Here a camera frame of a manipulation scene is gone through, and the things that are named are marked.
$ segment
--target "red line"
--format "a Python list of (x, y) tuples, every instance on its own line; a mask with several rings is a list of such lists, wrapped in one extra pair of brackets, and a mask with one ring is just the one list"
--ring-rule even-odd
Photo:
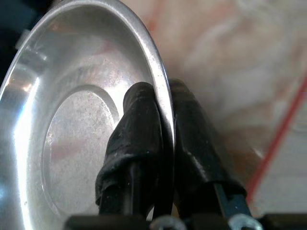
[(151, 19), (148, 22), (148, 30), (153, 32), (157, 28), (157, 21), (161, 16), (162, 10), (164, 8), (165, 0), (157, 0), (157, 5), (154, 9), (153, 14), (151, 15)]
[(277, 135), (273, 140), (273, 142), (271, 143), (271, 145), (269, 146), (268, 153), (265, 155), (265, 158), (260, 163), (252, 179), (247, 184), (248, 203), (250, 203), (253, 200), (253, 197), (261, 183), (261, 180), (263, 179), (274, 157), (276, 156), (277, 150), (285, 137), (285, 134), (291, 124), (294, 115), (297, 112), (297, 109), (299, 108), (300, 104), (303, 102), (305, 96), (307, 95), (306, 90), (307, 90), (307, 75), (305, 76), (305, 79), (303, 80), (303, 83), (299, 88), (297, 95), (295, 96), (292, 104), (290, 105), (289, 111), (286, 114), (281, 126), (278, 128)]

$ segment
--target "silver metal surface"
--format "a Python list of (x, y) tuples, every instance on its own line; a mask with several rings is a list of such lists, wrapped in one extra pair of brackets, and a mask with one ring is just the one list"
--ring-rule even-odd
[(259, 223), (259, 221), (245, 214), (236, 214), (232, 216), (228, 220), (228, 225), (230, 226), (231, 230), (242, 230), (242, 228), (263, 230), (263, 226)]
[(173, 216), (158, 217), (151, 222), (149, 228), (150, 230), (187, 230), (185, 223), (181, 219)]
[(0, 90), (0, 229), (61, 229), (96, 214), (94, 181), (134, 83), (152, 83), (174, 146), (169, 86), (147, 30), (116, 0), (57, 5)]

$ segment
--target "aluminum bowl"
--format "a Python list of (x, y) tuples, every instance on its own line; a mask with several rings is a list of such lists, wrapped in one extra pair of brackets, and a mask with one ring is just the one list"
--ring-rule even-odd
[(116, 0), (66, 1), (34, 27), (0, 90), (0, 223), (61, 229), (96, 214), (94, 181), (134, 83), (151, 83), (168, 138), (173, 111), (159, 53)]

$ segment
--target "metal dish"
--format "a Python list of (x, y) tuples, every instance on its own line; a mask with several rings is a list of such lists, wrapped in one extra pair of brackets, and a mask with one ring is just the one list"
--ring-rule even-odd
[(173, 112), (164, 66), (146, 28), (115, 0), (74, 0), (48, 12), (0, 90), (0, 223), (61, 229), (97, 213), (94, 181), (134, 83), (152, 83), (168, 137)]

